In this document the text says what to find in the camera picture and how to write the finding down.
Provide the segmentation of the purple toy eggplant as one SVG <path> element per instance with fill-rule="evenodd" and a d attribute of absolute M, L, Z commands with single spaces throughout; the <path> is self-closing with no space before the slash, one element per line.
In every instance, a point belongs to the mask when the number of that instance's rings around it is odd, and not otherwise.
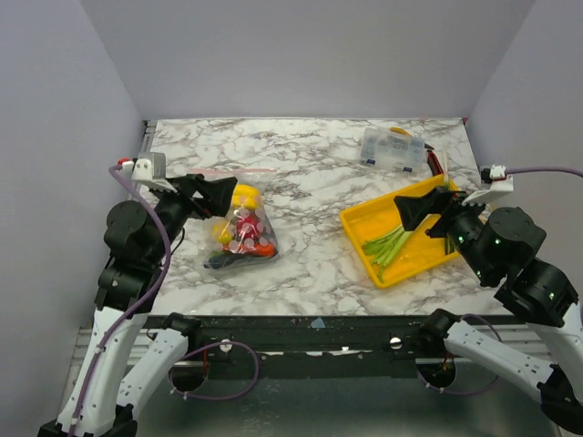
<path fill-rule="evenodd" d="M 242 253 L 224 252 L 208 258 L 204 263 L 205 269 L 226 269 L 241 262 L 248 262 L 253 259 L 252 255 Z"/>

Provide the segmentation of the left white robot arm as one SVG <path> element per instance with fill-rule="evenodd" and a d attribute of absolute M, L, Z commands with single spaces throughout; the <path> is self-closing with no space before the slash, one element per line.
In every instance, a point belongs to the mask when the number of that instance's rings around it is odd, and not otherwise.
<path fill-rule="evenodd" d="M 179 358 L 190 360 L 201 351 L 199 323 L 172 314 L 138 364 L 127 367 L 168 274 L 172 242 L 189 219 L 224 217 L 236 178 L 146 180 L 158 200 L 150 205 L 118 166 L 110 172 L 133 198 L 107 214 L 109 259 L 98 279 L 87 353 L 65 407 L 41 426 L 41 436 L 136 435 L 138 416 L 162 377 Z"/>

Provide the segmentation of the red toy tomato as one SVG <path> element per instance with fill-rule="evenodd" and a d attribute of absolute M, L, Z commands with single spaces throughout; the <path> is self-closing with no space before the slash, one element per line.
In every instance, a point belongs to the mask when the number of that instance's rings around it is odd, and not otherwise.
<path fill-rule="evenodd" d="M 258 240 L 264 231 L 263 222 L 254 215 L 237 218 L 235 228 L 236 238 L 240 241 L 247 239 Z"/>

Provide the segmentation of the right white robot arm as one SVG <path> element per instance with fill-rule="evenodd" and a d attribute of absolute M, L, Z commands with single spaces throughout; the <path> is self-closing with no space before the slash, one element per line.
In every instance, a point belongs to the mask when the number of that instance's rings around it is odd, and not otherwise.
<path fill-rule="evenodd" d="M 426 235 L 452 240 L 480 285 L 496 289 L 496 300 L 537 337 L 549 357 L 528 355 L 441 309 L 421 325 L 421 350 L 432 357 L 446 351 L 480 365 L 536 401 L 556 426 L 580 435 L 582 304 L 568 276 L 537 255 L 547 233 L 518 207 L 498 208 L 482 220 L 483 206 L 444 187 L 421 197 L 397 196 L 394 204 L 407 231 L 435 216 Z"/>

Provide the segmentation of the yellow toy banana bunch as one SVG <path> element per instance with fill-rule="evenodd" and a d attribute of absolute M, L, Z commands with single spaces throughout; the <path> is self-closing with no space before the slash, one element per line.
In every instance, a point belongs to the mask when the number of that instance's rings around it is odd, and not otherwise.
<path fill-rule="evenodd" d="M 263 206 L 261 193 L 253 186 L 238 184 L 232 194 L 231 208 L 233 210 L 254 211 Z"/>

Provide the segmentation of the clear zip top bag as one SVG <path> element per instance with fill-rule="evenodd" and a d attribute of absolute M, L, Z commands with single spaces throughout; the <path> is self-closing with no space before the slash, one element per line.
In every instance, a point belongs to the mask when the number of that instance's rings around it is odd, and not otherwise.
<path fill-rule="evenodd" d="M 190 172 L 201 174 L 211 181 L 230 177 L 237 179 L 227 215 L 211 221 L 209 254 L 203 262 L 205 269 L 242 268 L 271 262 L 279 257 L 279 241 L 263 201 L 266 188 L 277 174 L 276 169 L 193 168 Z"/>

